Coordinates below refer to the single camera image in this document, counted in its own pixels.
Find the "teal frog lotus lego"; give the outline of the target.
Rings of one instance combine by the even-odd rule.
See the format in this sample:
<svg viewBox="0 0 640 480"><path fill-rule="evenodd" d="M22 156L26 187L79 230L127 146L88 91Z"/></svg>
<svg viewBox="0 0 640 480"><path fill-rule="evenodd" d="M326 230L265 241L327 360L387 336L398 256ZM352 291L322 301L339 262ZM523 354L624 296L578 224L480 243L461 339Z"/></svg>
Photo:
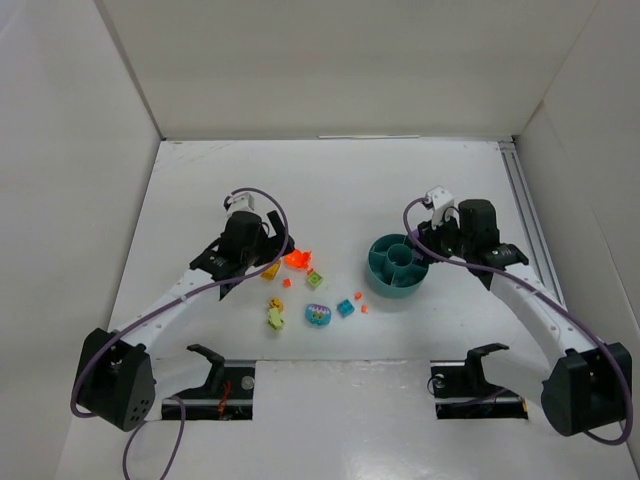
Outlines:
<svg viewBox="0 0 640 480"><path fill-rule="evenodd" d="M331 309L320 304L308 304L305 308L305 319L314 326L323 327L332 319Z"/></svg>

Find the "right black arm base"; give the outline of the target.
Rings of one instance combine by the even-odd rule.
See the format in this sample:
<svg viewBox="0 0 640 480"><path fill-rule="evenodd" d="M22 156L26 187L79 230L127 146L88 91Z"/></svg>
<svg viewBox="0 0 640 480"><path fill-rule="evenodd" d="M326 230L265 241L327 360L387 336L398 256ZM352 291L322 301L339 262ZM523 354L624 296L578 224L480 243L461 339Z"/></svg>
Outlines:
<svg viewBox="0 0 640 480"><path fill-rule="evenodd" d="M631 385L631 374L632 357L621 343L605 350L569 349L542 382L543 412L565 437L625 421L633 408L621 383Z"/></svg>

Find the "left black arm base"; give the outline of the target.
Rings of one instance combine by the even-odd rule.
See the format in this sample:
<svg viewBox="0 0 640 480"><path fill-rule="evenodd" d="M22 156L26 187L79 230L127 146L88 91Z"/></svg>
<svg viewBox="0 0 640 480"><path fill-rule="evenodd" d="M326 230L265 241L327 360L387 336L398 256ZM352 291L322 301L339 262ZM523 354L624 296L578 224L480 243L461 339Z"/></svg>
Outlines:
<svg viewBox="0 0 640 480"><path fill-rule="evenodd" d="M97 328L84 340L71 405L123 432L141 425L155 400L151 359L142 344L115 343Z"/></svg>

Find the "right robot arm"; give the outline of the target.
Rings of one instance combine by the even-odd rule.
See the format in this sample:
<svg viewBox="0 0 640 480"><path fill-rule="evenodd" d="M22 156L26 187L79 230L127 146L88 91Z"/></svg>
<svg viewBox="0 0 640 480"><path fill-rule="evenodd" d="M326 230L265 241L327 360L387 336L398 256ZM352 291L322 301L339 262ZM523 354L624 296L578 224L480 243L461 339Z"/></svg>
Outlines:
<svg viewBox="0 0 640 480"><path fill-rule="evenodd" d="M487 200L468 200L453 206L429 205L424 198L403 211L409 240L430 262L462 267L506 305L526 328L553 367L569 353L585 353L600 346L557 301L549 296L516 246L500 240L496 210Z"/></svg>

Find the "teal square lego brick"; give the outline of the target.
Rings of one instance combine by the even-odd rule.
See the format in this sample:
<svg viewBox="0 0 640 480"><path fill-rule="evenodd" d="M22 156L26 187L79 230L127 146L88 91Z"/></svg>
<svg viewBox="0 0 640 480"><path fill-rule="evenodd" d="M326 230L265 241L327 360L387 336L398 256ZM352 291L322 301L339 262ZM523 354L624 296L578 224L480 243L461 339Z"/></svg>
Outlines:
<svg viewBox="0 0 640 480"><path fill-rule="evenodd" d="M337 304L337 311L345 318L355 312L355 307L350 300L345 299Z"/></svg>

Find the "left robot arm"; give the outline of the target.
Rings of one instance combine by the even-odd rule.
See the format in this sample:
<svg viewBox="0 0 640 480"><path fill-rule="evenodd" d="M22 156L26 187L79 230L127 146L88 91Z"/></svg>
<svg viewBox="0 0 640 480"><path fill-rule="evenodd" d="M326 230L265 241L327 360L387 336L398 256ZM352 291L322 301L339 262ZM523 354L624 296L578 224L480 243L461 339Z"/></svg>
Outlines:
<svg viewBox="0 0 640 480"><path fill-rule="evenodd" d="M224 299L242 282L266 272L294 246L281 207L265 217L253 211L233 212L221 235L190 262L169 292L142 316L115 330L106 349L142 346L147 354L155 355L168 336L181 330L182 318L197 296L217 290Z"/></svg>

